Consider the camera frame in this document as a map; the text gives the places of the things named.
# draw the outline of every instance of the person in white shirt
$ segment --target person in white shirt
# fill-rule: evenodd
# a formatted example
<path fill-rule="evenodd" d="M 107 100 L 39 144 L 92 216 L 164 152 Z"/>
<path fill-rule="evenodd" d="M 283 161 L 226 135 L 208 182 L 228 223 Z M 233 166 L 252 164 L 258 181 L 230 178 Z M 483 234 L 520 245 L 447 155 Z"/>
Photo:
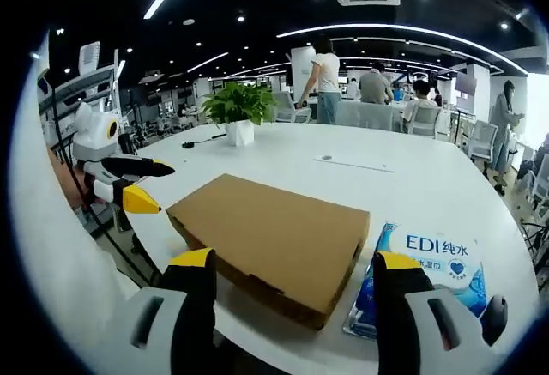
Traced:
<path fill-rule="evenodd" d="M 410 100 L 404 108 L 404 113 L 402 114 L 402 118 L 404 119 L 403 129 L 405 133 L 407 132 L 407 124 L 412 119 L 413 110 L 416 106 L 438 107 L 437 102 L 427 98 L 429 92 L 431 91 L 431 85 L 429 85 L 426 81 L 415 81 L 413 83 L 413 91 L 415 92 L 417 99 Z"/>
<path fill-rule="evenodd" d="M 359 83 L 355 78 L 353 78 L 347 85 L 347 97 L 349 99 L 356 99 L 358 92 L 359 92 Z"/>
<path fill-rule="evenodd" d="M 393 101 L 393 91 L 387 78 L 382 75 L 385 66 L 375 62 L 371 69 L 360 77 L 361 101 L 385 105 Z"/>
<path fill-rule="evenodd" d="M 317 54 L 312 59 L 312 72 L 305 86 L 298 108 L 309 99 L 309 92 L 318 80 L 317 122 L 335 124 L 335 111 L 341 100 L 337 76 L 340 73 L 340 59 L 334 54 L 332 41 L 322 35 L 315 44 Z"/>

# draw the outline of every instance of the cardboard box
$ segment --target cardboard box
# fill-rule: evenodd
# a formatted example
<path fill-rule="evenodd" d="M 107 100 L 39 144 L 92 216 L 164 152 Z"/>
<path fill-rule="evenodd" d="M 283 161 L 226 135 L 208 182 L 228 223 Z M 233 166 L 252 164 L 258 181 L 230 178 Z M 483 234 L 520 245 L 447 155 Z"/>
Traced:
<path fill-rule="evenodd" d="M 279 313 L 320 330 L 359 258 L 370 214 L 230 175 L 167 210 L 191 249 Z"/>

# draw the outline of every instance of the ceiling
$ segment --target ceiling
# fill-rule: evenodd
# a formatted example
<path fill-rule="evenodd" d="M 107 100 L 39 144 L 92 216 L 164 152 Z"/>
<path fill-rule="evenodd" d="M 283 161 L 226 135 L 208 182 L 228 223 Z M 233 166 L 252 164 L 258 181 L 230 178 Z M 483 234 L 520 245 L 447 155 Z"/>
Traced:
<path fill-rule="evenodd" d="M 230 75 L 287 62 L 286 54 L 293 47 L 314 42 L 321 32 L 279 39 L 276 35 L 308 27 L 347 23 L 408 25 L 452 34 L 497 52 L 538 45 L 542 39 L 533 11 L 519 21 L 514 17 L 524 9 L 527 0 L 401 0 L 397 7 L 343 7 L 336 0 L 166 0 L 152 19 L 144 20 L 152 1 L 51 0 L 51 9 L 45 14 L 51 20 L 51 30 L 64 29 L 63 34 L 54 32 L 50 37 L 51 82 L 58 85 L 74 78 L 80 46 L 97 40 L 101 42 L 100 64 L 112 63 L 115 48 L 126 60 L 122 87 L 136 85 L 147 71 L 159 70 L 165 76 L 149 86 L 167 82 L 167 88 L 192 82 L 199 74 L 223 76 L 223 72 Z M 244 22 L 237 21 L 240 15 Z M 195 23 L 184 26 L 187 19 L 194 19 Z M 503 21 L 510 25 L 508 30 L 500 27 Z M 324 33 L 334 39 L 349 38 L 335 41 L 340 57 L 396 58 L 401 62 L 406 59 L 446 68 L 476 62 L 461 52 L 485 60 L 505 74 L 520 75 L 515 68 L 477 48 L 436 35 L 365 27 Z M 355 42 L 355 37 L 381 39 Z M 457 53 L 407 44 L 406 40 L 439 45 Z M 187 73 L 227 51 L 227 56 Z M 525 62 L 529 71 L 545 72 L 545 59 L 516 62 Z M 347 64 L 367 65 L 368 59 L 349 60 Z M 65 68 L 70 68 L 68 74 L 63 72 Z M 181 72 L 181 76 L 168 78 Z"/>

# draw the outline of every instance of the jeans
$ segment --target jeans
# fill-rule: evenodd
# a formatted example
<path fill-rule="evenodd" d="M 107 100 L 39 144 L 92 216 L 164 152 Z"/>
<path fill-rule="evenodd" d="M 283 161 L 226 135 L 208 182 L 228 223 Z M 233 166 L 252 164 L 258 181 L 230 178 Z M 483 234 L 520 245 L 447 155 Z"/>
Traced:
<path fill-rule="evenodd" d="M 335 111 L 341 100 L 340 92 L 319 92 L 317 105 L 317 123 L 335 124 Z"/>

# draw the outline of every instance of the wet wipes package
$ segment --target wet wipes package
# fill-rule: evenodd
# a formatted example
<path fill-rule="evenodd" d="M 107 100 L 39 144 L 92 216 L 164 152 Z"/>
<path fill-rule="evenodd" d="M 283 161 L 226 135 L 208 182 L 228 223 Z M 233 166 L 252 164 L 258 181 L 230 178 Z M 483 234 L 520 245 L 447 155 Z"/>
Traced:
<path fill-rule="evenodd" d="M 452 239 L 442 233 L 414 231 L 386 223 L 377 250 L 416 259 L 435 288 L 448 288 L 476 317 L 486 308 L 486 288 L 475 240 Z M 357 299 L 343 325 L 346 332 L 377 339 L 373 267 L 365 273 Z"/>

